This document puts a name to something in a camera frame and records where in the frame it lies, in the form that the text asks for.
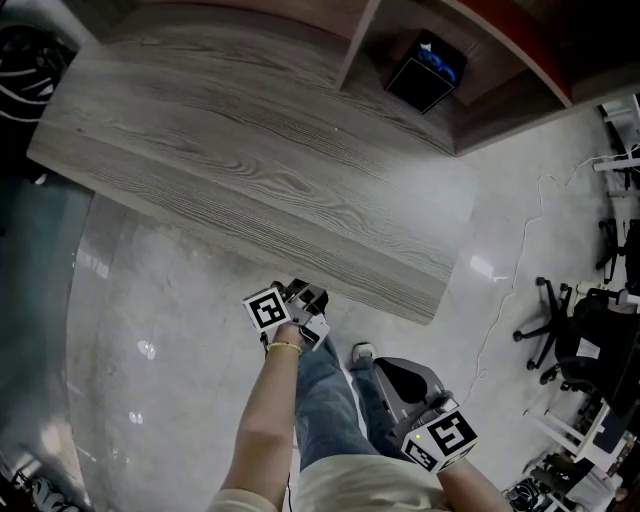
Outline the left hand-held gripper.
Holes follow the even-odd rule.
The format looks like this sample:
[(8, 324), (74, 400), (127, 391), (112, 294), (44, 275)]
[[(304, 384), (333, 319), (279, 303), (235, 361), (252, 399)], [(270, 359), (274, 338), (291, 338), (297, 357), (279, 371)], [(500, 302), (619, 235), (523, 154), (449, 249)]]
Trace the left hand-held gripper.
[(298, 326), (302, 337), (315, 351), (329, 335), (326, 319), (329, 296), (325, 289), (300, 279), (287, 286), (279, 281), (271, 283), (242, 301), (252, 325), (260, 334), (264, 349), (269, 345), (269, 332), (282, 324)]

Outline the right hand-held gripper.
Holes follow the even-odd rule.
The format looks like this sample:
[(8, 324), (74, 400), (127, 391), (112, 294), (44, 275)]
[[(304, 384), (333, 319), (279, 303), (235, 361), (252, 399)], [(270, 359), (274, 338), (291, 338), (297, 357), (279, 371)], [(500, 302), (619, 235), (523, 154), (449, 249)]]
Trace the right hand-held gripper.
[(390, 434), (404, 455), (438, 473), (470, 453), (478, 436), (451, 392), (433, 395), (443, 384), (430, 368), (396, 357), (378, 357), (373, 367), (387, 409), (404, 417)]

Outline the person's left forearm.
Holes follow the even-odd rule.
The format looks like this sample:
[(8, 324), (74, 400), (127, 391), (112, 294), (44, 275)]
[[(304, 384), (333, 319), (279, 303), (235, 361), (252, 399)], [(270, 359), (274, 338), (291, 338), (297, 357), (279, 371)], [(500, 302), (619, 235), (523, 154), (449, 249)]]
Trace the person's left forearm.
[(284, 504), (293, 455), (294, 413), (302, 336), (280, 325), (242, 414), (224, 489), (253, 492)]

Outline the person's right forearm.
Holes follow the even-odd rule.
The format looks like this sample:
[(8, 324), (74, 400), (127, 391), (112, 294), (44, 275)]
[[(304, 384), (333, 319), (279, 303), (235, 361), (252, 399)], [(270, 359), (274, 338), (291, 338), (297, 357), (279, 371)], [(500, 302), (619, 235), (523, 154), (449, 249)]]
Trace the person's right forearm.
[(437, 474), (452, 512), (513, 512), (503, 494), (466, 458)]

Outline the grey wooden desk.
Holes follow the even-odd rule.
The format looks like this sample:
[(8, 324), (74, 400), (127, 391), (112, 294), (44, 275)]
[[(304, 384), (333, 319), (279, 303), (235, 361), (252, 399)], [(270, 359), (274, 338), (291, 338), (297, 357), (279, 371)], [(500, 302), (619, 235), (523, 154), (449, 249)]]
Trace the grey wooden desk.
[(319, 35), (142, 12), (81, 49), (30, 157), (256, 263), (421, 324), (477, 180)]

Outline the person's blue jeans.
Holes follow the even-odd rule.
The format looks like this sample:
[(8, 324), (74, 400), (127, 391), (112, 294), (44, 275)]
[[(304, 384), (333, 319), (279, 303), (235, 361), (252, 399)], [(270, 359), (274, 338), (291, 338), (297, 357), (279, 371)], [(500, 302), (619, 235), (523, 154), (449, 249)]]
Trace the person's blue jeans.
[(329, 339), (299, 359), (295, 432), (300, 468), (336, 455), (385, 456), (407, 462), (389, 439), (393, 423), (374, 379), (374, 360), (351, 363), (351, 381)]

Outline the person's cream shirt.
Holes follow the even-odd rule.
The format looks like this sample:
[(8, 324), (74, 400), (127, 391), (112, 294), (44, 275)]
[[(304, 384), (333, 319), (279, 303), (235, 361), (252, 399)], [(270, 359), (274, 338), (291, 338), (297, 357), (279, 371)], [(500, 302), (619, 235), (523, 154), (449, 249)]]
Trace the person's cream shirt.
[(300, 473), (294, 505), (294, 512), (452, 512), (420, 466), (380, 455), (313, 463)]

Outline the white table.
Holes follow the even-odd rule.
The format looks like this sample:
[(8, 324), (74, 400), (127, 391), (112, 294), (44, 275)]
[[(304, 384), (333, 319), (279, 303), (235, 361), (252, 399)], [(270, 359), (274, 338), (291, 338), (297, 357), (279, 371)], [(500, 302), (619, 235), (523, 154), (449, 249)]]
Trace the white table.
[(603, 449), (596, 444), (595, 440), (599, 434), (613, 432), (612, 429), (607, 430), (604, 426), (604, 421), (610, 413), (611, 408), (602, 400), (595, 419), (586, 434), (579, 433), (549, 410), (546, 410), (543, 415), (525, 410), (523, 416), (556, 444), (567, 450), (576, 462), (587, 459), (601, 471), (608, 473), (626, 444), (624, 433), (613, 435), (615, 444), (611, 449)]

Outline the black office chair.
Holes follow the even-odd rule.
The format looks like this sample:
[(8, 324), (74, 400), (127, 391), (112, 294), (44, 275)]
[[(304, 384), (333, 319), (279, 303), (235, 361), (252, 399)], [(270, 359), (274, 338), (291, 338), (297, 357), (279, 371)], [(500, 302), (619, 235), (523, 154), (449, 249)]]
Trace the black office chair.
[(626, 284), (629, 291), (640, 289), (640, 219), (629, 221), (626, 238), (623, 245), (619, 244), (618, 229), (614, 218), (601, 220), (599, 229), (605, 236), (604, 256), (596, 263), (597, 270), (603, 270), (610, 264), (609, 275), (604, 276), (604, 284), (609, 284), (613, 277), (619, 256), (625, 259)]
[(531, 332), (513, 333), (513, 340), (545, 335), (539, 357), (527, 361), (529, 371), (542, 366), (550, 352), (556, 364), (540, 377), (542, 385), (561, 375), (571, 389), (596, 391), (617, 415), (624, 416), (640, 404), (640, 312), (626, 312), (633, 303), (629, 291), (591, 288), (573, 309), (573, 289), (538, 277), (535, 285), (547, 291), (549, 322)]

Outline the black box with blue print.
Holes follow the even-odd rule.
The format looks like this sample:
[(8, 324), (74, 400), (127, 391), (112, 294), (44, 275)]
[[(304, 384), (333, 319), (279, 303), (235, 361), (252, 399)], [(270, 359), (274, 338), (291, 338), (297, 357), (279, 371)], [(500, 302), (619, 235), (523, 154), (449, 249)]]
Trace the black box with blue print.
[(400, 59), (384, 90), (424, 114), (460, 84), (467, 58), (422, 30)]

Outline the wooden hutch shelf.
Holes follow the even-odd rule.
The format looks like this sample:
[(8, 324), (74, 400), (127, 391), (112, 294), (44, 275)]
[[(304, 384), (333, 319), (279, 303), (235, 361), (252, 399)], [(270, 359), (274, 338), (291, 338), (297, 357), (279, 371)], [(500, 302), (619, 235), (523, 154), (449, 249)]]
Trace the wooden hutch shelf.
[(580, 108), (640, 92), (640, 0), (108, 0), (118, 18), (147, 6), (231, 8), (303, 24), (343, 46), (335, 82), (368, 54), (400, 61), (422, 30), (466, 58), (445, 117), (467, 153)]

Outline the white table frame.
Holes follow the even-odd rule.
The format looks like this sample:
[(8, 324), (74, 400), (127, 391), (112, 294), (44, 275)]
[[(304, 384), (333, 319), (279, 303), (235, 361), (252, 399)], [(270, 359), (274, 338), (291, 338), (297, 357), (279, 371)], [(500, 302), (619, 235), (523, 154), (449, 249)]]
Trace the white table frame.
[(613, 155), (598, 157), (593, 169), (623, 176), (623, 189), (611, 193), (612, 197), (640, 200), (639, 99), (638, 94), (633, 94), (597, 107), (609, 135)]

